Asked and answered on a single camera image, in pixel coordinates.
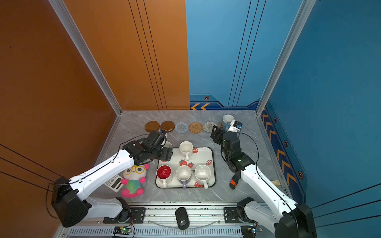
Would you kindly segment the white woven round coaster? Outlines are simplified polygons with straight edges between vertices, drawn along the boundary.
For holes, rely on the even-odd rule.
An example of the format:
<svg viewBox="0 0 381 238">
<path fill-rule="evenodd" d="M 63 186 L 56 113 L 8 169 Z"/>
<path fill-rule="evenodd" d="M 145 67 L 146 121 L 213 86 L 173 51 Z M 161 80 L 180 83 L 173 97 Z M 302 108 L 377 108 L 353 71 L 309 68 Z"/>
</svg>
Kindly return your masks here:
<svg viewBox="0 0 381 238">
<path fill-rule="evenodd" d="M 214 126 L 217 126 L 216 123 L 214 122 L 206 122 L 204 125 L 203 125 L 203 130 L 207 133 L 212 133 L 213 131 L 213 127 Z"/>
</svg>

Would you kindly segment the tan rattan round coaster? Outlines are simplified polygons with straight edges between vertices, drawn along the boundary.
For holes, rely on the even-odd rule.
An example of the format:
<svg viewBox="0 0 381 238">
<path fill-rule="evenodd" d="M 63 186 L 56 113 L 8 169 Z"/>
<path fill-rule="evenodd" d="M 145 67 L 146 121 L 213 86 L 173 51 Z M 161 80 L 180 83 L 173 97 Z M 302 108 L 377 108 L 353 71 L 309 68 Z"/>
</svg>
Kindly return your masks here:
<svg viewBox="0 0 381 238">
<path fill-rule="evenodd" d="M 194 134 L 199 134 L 203 131 L 203 125 L 198 122 L 192 123 L 189 125 L 189 131 Z"/>
</svg>

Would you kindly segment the glossy brown round coaster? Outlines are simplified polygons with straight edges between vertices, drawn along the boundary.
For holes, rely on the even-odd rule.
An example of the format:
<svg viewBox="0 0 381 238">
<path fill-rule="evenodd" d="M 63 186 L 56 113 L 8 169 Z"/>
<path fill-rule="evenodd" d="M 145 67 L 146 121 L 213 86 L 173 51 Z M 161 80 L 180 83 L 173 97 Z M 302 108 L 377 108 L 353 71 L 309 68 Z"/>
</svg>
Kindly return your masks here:
<svg viewBox="0 0 381 238">
<path fill-rule="evenodd" d="M 160 129 L 166 132 L 172 132 L 175 129 L 175 124 L 173 121 L 164 121 L 160 125 Z"/>
</svg>

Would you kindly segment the grey woven round coaster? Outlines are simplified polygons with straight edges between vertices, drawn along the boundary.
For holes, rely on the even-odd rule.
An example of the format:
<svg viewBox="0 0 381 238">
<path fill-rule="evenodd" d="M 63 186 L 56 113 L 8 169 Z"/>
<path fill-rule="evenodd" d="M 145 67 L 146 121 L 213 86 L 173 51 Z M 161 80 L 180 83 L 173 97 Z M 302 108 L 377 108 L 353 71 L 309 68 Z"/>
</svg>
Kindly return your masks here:
<svg viewBox="0 0 381 238">
<path fill-rule="evenodd" d="M 183 134 L 189 130 L 189 125 L 184 122 L 179 122 L 175 125 L 175 131 L 177 133 Z"/>
</svg>

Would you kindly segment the matte brown round coaster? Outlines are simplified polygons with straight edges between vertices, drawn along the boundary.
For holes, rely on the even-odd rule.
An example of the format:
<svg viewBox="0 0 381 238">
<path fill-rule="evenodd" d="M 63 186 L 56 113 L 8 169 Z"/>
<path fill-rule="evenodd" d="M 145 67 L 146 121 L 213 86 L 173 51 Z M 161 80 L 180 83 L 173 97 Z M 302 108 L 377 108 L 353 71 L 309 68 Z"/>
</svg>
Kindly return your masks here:
<svg viewBox="0 0 381 238">
<path fill-rule="evenodd" d="M 160 129 L 160 123 L 158 121 L 149 121 L 144 128 L 148 133 L 151 133 Z"/>
</svg>

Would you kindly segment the light blue mug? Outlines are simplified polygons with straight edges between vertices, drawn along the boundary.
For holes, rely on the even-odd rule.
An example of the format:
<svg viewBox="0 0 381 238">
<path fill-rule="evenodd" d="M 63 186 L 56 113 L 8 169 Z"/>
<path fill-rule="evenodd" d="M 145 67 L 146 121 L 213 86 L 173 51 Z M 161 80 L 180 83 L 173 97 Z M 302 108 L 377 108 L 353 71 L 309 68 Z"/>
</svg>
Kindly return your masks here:
<svg viewBox="0 0 381 238">
<path fill-rule="evenodd" d="M 173 145 L 172 145 L 171 142 L 166 141 L 163 147 L 164 147 L 164 148 L 173 148 Z"/>
</svg>

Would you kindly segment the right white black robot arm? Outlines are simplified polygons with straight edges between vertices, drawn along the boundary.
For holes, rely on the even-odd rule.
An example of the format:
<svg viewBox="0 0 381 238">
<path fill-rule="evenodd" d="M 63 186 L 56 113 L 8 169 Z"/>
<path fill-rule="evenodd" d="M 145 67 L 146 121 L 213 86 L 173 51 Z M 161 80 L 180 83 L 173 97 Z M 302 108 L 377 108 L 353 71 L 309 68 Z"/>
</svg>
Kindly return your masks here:
<svg viewBox="0 0 381 238">
<path fill-rule="evenodd" d="M 210 137 L 220 145 L 224 160 L 234 173 L 230 187 L 236 188 L 238 180 L 242 179 L 268 205 L 264 208 L 250 197 L 240 201 L 237 206 L 243 218 L 259 223 L 277 238 L 316 238 L 311 208 L 284 194 L 261 172 L 257 163 L 242 152 L 238 137 L 240 129 L 241 125 L 231 126 L 228 131 L 214 126 Z"/>
</svg>

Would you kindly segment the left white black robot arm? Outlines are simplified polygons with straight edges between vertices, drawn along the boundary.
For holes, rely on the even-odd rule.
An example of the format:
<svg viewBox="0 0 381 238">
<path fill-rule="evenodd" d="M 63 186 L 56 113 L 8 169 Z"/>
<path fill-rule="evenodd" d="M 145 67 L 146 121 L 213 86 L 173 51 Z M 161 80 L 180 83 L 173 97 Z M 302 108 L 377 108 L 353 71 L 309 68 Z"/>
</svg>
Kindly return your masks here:
<svg viewBox="0 0 381 238">
<path fill-rule="evenodd" d="M 92 218 L 110 218 L 119 223 L 128 221 L 131 209 L 123 198 L 101 199 L 90 195 L 126 169 L 153 159 L 169 161 L 173 150 L 164 147 L 166 141 L 165 130 L 152 131 L 146 138 L 124 142 L 115 155 L 92 169 L 71 179 L 57 179 L 53 183 L 51 205 L 62 226 L 69 228 Z"/>
</svg>

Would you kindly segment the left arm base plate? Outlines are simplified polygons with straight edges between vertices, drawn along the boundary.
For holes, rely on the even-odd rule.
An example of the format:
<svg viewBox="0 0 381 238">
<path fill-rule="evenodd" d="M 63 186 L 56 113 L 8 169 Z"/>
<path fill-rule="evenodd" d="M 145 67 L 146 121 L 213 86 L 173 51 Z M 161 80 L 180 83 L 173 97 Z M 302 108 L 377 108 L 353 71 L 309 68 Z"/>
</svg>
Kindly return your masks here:
<svg viewBox="0 0 381 238">
<path fill-rule="evenodd" d="M 145 218 L 145 207 L 133 207 L 129 211 L 123 210 L 116 218 L 105 217 L 104 224 L 142 224 Z"/>
</svg>

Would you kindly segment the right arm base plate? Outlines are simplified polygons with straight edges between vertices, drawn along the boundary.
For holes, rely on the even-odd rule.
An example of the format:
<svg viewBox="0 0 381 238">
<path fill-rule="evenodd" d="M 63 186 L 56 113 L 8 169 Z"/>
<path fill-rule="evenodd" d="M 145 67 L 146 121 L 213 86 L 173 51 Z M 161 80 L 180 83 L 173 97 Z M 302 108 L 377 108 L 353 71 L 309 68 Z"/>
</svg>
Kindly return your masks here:
<svg viewBox="0 0 381 238">
<path fill-rule="evenodd" d="M 246 217 L 243 208 L 224 207 L 224 221 L 227 224 L 248 223 L 250 220 Z"/>
</svg>

